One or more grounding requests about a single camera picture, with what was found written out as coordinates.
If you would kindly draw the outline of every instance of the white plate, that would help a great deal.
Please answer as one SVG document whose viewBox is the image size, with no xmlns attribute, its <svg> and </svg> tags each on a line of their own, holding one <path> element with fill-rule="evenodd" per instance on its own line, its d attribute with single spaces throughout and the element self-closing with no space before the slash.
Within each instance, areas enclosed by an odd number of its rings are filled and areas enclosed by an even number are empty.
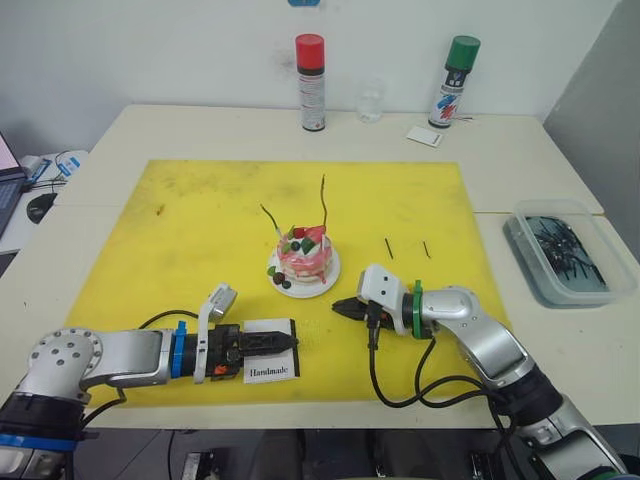
<svg viewBox="0 0 640 480">
<path fill-rule="evenodd" d="M 267 269 L 269 269 L 270 267 L 276 267 L 276 272 L 282 272 L 282 268 L 280 267 L 280 259 L 278 258 L 275 249 L 271 253 L 271 257 L 269 257 L 269 263 L 267 264 Z M 318 295 L 322 295 L 324 292 L 333 287 L 339 276 L 340 256 L 332 246 L 331 263 L 329 264 L 329 272 L 326 275 L 325 283 L 322 283 L 322 281 L 319 279 L 315 282 L 303 283 L 295 282 L 287 278 L 287 280 L 291 282 L 291 288 L 285 289 L 282 287 L 282 285 L 276 285 L 275 283 L 273 283 L 273 277 L 270 277 L 269 275 L 267 275 L 267 280 L 273 286 L 273 288 L 286 295 L 287 297 L 312 298 L 317 297 Z"/>
</svg>

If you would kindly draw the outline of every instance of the blue ring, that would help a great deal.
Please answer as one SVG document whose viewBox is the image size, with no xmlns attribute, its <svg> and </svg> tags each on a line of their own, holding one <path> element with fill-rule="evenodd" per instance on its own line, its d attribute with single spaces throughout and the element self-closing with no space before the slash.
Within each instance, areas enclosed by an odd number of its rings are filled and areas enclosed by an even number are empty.
<svg viewBox="0 0 640 480">
<path fill-rule="evenodd" d="M 78 442 L 58 438 L 23 437 L 21 435 L 0 434 L 0 445 L 7 447 L 34 448 L 54 452 L 73 452 Z"/>
<path fill-rule="evenodd" d="M 179 378 L 182 371 L 182 353 L 184 352 L 184 339 L 187 336 L 187 322 L 178 322 L 178 329 L 175 337 L 176 343 L 173 347 L 173 358 L 171 359 L 171 378 Z"/>
</svg>

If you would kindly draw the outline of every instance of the black stick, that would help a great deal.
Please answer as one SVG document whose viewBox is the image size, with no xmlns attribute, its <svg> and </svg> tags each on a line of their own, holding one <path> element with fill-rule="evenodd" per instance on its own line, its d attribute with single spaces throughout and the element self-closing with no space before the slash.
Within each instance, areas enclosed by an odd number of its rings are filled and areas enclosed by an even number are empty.
<svg viewBox="0 0 640 480">
<path fill-rule="evenodd" d="M 324 203 L 324 174 L 322 175 L 322 183 L 320 184 L 320 201 L 322 202 L 322 209 L 324 210 L 324 218 L 322 219 L 322 225 L 327 226 L 327 204 Z"/>
<path fill-rule="evenodd" d="M 267 215 L 269 215 L 269 218 L 270 218 L 270 219 L 271 219 L 271 221 L 273 222 L 273 226 L 275 227 L 276 232 L 278 232 L 278 235 L 280 235 L 280 228 L 278 228 L 278 224 L 276 223 L 276 219 L 275 219 L 275 218 L 273 218 L 273 215 L 271 215 L 271 214 L 269 213 L 269 210 L 267 210 L 266 208 L 264 208 L 264 205 L 260 204 L 260 208 L 262 209 L 262 211 L 263 211 L 264 213 L 266 213 Z"/>
<path fill-rule="evenodd" d="M 389 251 L 389 256 L 391 257 L 391 260 L 393 260 L 393 253 L 391 252 L 391 245 L 389 245 L 389 240 L 387 240 L 387 237 L 384 237 L 384 243 L 387 244 L 387 250 Z"/>
<path fill-rule="evenodd" d="M 431 258 L 431 255 L 429 255 L 429 249 L 427 248 L 427 242 L 425 242 L 424 240 L 422 241 L 422 246 L 424 247 L 424 253 L 427 254 L 427 257 Z"/>
</svg>

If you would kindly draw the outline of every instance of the small card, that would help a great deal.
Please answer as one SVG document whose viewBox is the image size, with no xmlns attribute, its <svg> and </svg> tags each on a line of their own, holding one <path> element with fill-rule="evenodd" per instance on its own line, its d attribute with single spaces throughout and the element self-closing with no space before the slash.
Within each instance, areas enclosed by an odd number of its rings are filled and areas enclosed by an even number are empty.
<svg viewBox="0 0 640 480">
<path fill-rule="evenodd" d="M 247 320 L 244 332 L 280 331 L 296 336 L 296 322 L 290 318 Z M 267 383 L 290 380 L 300 376 L 298 348 L 290 348 L 276 355 L 246 357 L 244 359 L 244 383 Z"/>
<path fill-rule="evenodd" d="M 413 127 L 409 133 L 407 133 L 407 138 L 435 148 L 440 145 L 442 134 L 429 130 L 428 128 Z"/>
<path fill-rule="evenodd" d="M 58 166 L 58 170 L 60 170 L 65 177 L 69 178 L 80 168 L 80 161 L 75 156 L 63 156 L 60 161 L 56 162 L 56 165 Z"/>
</svg>

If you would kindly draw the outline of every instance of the black cable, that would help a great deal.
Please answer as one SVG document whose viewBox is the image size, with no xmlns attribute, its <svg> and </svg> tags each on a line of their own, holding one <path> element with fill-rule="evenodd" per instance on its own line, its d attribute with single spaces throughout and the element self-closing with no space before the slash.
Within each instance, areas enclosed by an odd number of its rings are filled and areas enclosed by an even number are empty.
<svg viewBox="0 0 640 480">
<path fill-rule="evenodd" d="M 489 411 L 491 412 L 491 417 L 493 418 L 493 421 L 495 422 L 496 427 L 498 428 L 498 432 L 500 433 L 500 441 L 498 442 L 498 445 L 496 445 L 496 448 L 494 449 L 494 454 L 497 454 L 502 448 L 504 448 L 505 452 L 507 452 L 507 458 L 509 459 L 509 463 L 511 464 L 511 467 L 513 468 L 513 471 L 516 473 L 516 476 L 518 477 L 518 479 L 526 480 L 526 476 L 524 475 L 524 472 L 522 471 L 522 469 L 520 468 L 520 465 L 518 464 L 518 459 L 516 458 L 516 454 L 513 451 L 513 447 L 511 445 L 511 437 L 515 433 L 516 427 L 517 427 L 515 419 L 512 416 L 509 417 L 509 420 L 511 423 L 509 424 L 509 428 L 505 430 L 504 426 L 502 425 L 502 421 L 500 420 L 500 417 L 495 411 L 495 404 L 491 401 L 489 401 L 488 403 L 489 403 Z"/>
<path fill-rule="evenodd" d="M 57 167 L 58 165 L 60 165 L 60 162 L 58 161 L 58 159 L 59 159 L 62 155 L 64 155 L 65 153 L 69 153 L 70 151 L 71 151 L 71 150 L 64 150 L 64 151 L 62 151 L 62 152 L 58 153 L 58 154 L 53 158 L 53 163 L 55 163 L 56 167 Z"/>
<path fill-rule="evenodd" d="M 196 319 L 198 318 L 197 313 L 193 313 L 188 310 L 167 310 L 166 312 L 162 312 L 151 317 L 149 320 L 147 320 L 142 325 L 140 325 L 138 327 L 138 330 L 144 330 L 156 320 L 160 320 L 162 317 L 167 317 L 169 315 L 186 315 L 187 317 L 196 318 Z"/>
<path fill-rule="evenodd" d="M 171 431 L 171 438 L 169 438 L 169 444 L 167 445 L 167 473 L 169 474 L 169 480 L 173 480 L 173 473 L 171 472 L 171 447 L 173 447 L 173 439 L 176 436 L 176 431 Z"/>
<path fill-rule="evenodd" d="M 35 187 L 48 187 L 49 184 L 53 183 L 54 185 L 66 185 L 67 182 L 65 182 L 64 180 L 56 180 L 51 179 L 51 180 L 41 180 L 39 182 L 35 182 L 32 186 L 33 188 Z"/>
<path fill-rule="evenodd" d="M 500 420 L 498 414 L 495 411 L 495 400 L 502 400 L 502 397 L 498 393 L 492 390 L 489 390 L 475 378 L 468 377 L 465 375 L 451 375 L 448 377 L 443 377 L 430 383 L 429 385 L 421 389 L 420 377 L 422 374 L 422 369 L 425 363 L 427 362 L 427 359 L 429 358 L 429 356 L 431 355 L 431 352 L 433 352 L 433 349 L 435 348 L 436 339 L 434 337 L 431 339 L 431 342 L 429 342 L 429 345 L 427 346 L 427 349 L 425 350 L 424 354 L 420 358 L 420 362 L 418 363 L 418 367 L 416 368 L 416 373 L 414 376 L 414 389 L 416 394 L 413 397 L 410 397 L 406 400 L 403 400 L 400 402 L 393 402 L 388 398 L 386 398 L 382 393 L 382 390 L 380 389 L 380 385 L 378 384 L 378 378 L 375 372 L 375 351 L 378 346 L 379 335 L 380 335 L 379 327 L 369 329 L 369 374 L 371 376 L 371 383 L 373 385 L 373 389 L 375 390 L 376 395 L 378 396 L 378 398 L 382 403 L 384 403 L 385 405 L 391 408 L 404 408 L 409 405 L 412 405 L 417 401 L 420 401 L 423 405 L 430 408 L 446 408 L 452 405 L 456 405 L 465 400 L 468 400 L 469 398 L 480 397 L 480 396 L 486 397 L 487 402 L 489 403 L 489 411 L 491 412 L 491 416 L 496 424 L 496 427 L 498 428 L 498 432 L 500 433 L 500 441 L 498 442 L 498 445 L 496 446 L 494 453 L 499 451 L 501 448 L 504 448 L 505 451 L 507 452 L 507 457 L 509 458 L 509 462 L 511 463 L 518 478 L 520 480 L 526 480 L 526 477 L 524 476 L 524 473 L 522 472 L 522 469 L 518 464 L 515 453 L 510 443 L 511 436 L 514 434 L 517 424 L 513 416 L 510 416 L 509 418 L 511 423 L 509 424 L 509 428 L 508 429 L 504 428 L 502 421 Z M 472 385 L 477 387 L 477 390 L 471 390 L 469 392 L 458 395 L 457 397 L 453 397 L 451 399 L 448 399 L 442 402 L 432 402 L 424 398 L 431 391 L 449 382 L 471 383 Z"/>
<path fill-rule="evenodd" d="M 59 178 L 59 177 L 60 175 L 57 175 L 53 178 L 47 178 L 46 180 L 37 180 L 33 183 L 33 185 L 44 185 L 44 184 L 55 183 L 55 182 L 64 183 L 64 184 L 67 183 L 65 179 Z"/>
<path fill-rule="evenodd" d="M 105 410 L 108 410 L 111 407 L 115 407 L 116 405 L 121 405 L 127 401 L 127 396 L 124 394 L 124 391 L 121 388 L 116 388 L 116 391 L 118 392 L 118 398 L 116 398 L 115 400 L 111 400 L 103 405 L 100 405 L 93 412 L 87 415 L 82 420 L 82 423 L 80 424 L 81 430 L 84 430 L 86 426 L 89 425 L 89 423 L 91 423 L 91 421 L 93 421 L 98 415 L 103 413 Z"/>
<path fill-rule="evenodd" d="M 380 401 L 384 403 L 386 406 L 391 408 L 404 408 L 420 401 L 424 405 L 431 408 L 446 408 L 473 397 L 491 397 L 491 398 L 498 397 L 499 398 L 499 395 L 497 395 L 495 392 L 492 392 L 491 390 L 488 390 L 486 387 L 484 387 L 484 385 L 482 385 L 477 380 L 471 377 L 466 377 L 464 375 L 453 375 L 450 377 L 444 377 L 439 380 L 436 380 L 435 382 L 427 385 L 423 389 L 420 389 L 420 390 L 416 389 L 417 390 L 416 394 L 412 397 L 407 398 L 406 400 L 402 400 L 399 402 L 394 402 L 392 400 L 389 400 L 387 397 L 385 397 L 384 393 L 382 393 L 382 390 L 378 383 L 378 376 L 376 375 L 376 353 L 375 352 L 378 345 L 379 335 L 380 335 L 379 327 L 369 329 L 369 375 L 371 377 L 371 384 L 373 385 L 373 389 L 375 390 L 376 395 L 378 396 L 378 399 L 380 399 Z M 433 348 L 435 347 L 435 343 L 436 343 L 435 338 L 433 338 L 429 343 L 427 350 L 425 351 L 422 358 L 420 359 L 420 363 L 418 364 L 419 367 L 416 372 L 416 375 L 418 376 L 418 381 L 420 378 L 419 375 L 422 371 L 422 366 L 424 366 L 424 363 L 426 362 L 427 358 L 433 351 Z M 461 395 L 458 395 L 457 397 L 450 398 L 449 400 L 445 400 L 443 402 L 431 402 L 423 398 L 432 390 L 448 382 L 472 383 L 473 385 L 478 387 L 478 390 L 472 390 L 470 392 L 463 393 Z"/>
<path fill-rule="evenodd" d="M 64 478 L 65 480 L 73 480 L 74 478 L 74 466 L 73 466 L 73 452 L 67 452 L 64 454 Z"/>
<path fill-rule="evenodd" d="M 155 435 L 154 435 L 153 437 L 151 437 L 147 443 L 145 443 L 145 444 L 144 444 L 144 447 L 142 447 L 140 450 L 138 450 L 138 453 L 136 453 L 136 454 L 131 458 L 131 460 L 129 460 L 129 461 L 127 462 L 127 464 L 126 464 L 124 467 L 122 467 L 122 468 L 120 469 L 120 471 L 115 475 L 115 477 L 113 477 L 113 479 L 112 479 L 112 480 L 116 480 L 116 479 L 120 478 L 120 476 L 121 476 L 124 472 L 126 472 L 126 471 L 127 471 L 127 469 L 129 468 L 129 466 L 131 466 L 131 464 L 132 464 L 132 463 L 133 463 L 133 462 L 134 462 L 134 461 L 135 461 L 135 460 L 136 460 L 136 459 L 137 459 L 137 458 L 142 454 L 142 452 L 144 452 L 144 451 L 147 449 L 147 447 L 149 447 L 149 445 L 151 445 L 151 443 L 152 443 L 152 442 L 153 442 L 153 441 L 158 437 L 158 435 L 160 435 L 160 433 L 162 433 L 162 430 L 158 430 L 158 431 L 155 433 Z"/>
<path fill-rule="evenodd" d="M 66 185 L 67 182 L 52 182 L 46 184 L 34 183 L 33 186 L 25 186 L 22 190 L 23 193 L 30 192 L 32 190 L 37 190 L 39 188 L 49 188 L 49 187 L 61 187 L 62 185 Z"/>
</svg>

